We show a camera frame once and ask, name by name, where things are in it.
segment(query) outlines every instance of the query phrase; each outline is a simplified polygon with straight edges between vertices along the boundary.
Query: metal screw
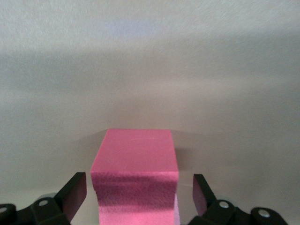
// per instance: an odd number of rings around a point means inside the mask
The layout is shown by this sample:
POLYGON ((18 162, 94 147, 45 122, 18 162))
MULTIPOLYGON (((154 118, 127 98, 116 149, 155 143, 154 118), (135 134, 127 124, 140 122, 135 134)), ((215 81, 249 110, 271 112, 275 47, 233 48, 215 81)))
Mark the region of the metal screw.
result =
POLYGON ((42 200, 38 203, 39 206, 43 206, 43 205, 47 205, 48 204, 48 200, 42 200))
POLYGON ((5 212, 6 210, 8 210, 6 207, 2 207, 0 208, 0 213, 5 212))
POLYGON ((228 209, 228 208, 229 208, 229 205, 228 205, 228 203, 226 203, 226 202, 220 202, 219 205, 220 205, 222 208, 224 208, 224 209, 228 209))
POLYGON ((258 214, 261 215, 262 217, 269 218, 270 214, 266 210, 259 210, 258 214))

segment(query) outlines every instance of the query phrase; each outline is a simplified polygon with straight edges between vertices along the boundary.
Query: pink sponge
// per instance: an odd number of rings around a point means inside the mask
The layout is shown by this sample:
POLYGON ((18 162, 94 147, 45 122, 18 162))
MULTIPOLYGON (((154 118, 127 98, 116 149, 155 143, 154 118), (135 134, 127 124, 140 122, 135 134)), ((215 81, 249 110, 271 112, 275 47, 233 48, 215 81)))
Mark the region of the pink sponge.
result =
POLYGON ((170 130, 109 129, 91 177, 101 225, 179 224, 170 130))

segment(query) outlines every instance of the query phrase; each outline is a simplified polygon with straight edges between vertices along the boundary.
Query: white surface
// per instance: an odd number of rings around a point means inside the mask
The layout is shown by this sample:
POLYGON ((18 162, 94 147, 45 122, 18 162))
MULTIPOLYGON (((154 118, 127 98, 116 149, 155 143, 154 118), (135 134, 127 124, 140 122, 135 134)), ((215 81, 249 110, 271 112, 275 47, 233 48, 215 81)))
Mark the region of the white surface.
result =
POLYGON ((203 173, 299 224, 299 33, 298 1, 1 1, 0 202, 89 172, 108 128, 169 128, 182 223, 203 173))

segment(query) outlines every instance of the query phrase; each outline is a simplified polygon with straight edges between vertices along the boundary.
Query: foam block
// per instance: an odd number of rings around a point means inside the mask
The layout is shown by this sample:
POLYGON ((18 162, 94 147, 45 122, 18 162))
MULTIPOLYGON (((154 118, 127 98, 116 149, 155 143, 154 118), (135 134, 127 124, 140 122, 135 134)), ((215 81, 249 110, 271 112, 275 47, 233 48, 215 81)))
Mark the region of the foam block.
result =
POLYGON ((179 224, 170 130, 109 129, 91 177, 101 225, 179 224))

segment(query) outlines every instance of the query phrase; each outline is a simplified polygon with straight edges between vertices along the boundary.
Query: white wall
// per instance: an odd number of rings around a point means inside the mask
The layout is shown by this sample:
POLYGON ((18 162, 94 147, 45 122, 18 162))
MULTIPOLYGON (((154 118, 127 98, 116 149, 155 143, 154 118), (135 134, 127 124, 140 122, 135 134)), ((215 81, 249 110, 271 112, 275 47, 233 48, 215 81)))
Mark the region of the white wall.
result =
POLYGON ((89 172, 108 128, 169 128, 183 224, 193 173, 299 224, 299 34, 298 1, 1 1, 0 203, 89 172))

